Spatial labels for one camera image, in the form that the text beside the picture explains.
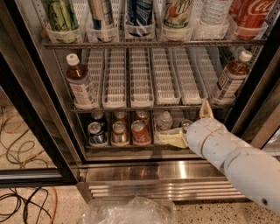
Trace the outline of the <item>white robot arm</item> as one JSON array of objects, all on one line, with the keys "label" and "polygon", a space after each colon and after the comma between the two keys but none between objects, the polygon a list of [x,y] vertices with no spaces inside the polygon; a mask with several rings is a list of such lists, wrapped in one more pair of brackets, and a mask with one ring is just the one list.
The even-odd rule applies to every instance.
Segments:
[{"label": "white robot arm", "polygon": [[246,198],[280,214],[280,162],[246,143],[213,116],[158,131],[159,141],[189,148],[225,175]]}]

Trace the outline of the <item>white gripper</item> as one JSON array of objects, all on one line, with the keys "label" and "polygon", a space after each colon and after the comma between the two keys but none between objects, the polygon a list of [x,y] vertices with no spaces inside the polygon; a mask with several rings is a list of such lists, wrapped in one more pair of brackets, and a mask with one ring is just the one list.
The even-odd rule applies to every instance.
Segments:
[{"label": "white gripper", "polygon": [[181,128],[157,131],[156,136],[162,144],[187,148],[204,159],[223,159],[230,151],[227,128],[217,120],[208,99],[202,101],[199,119],[189,126],[185,133]]}]

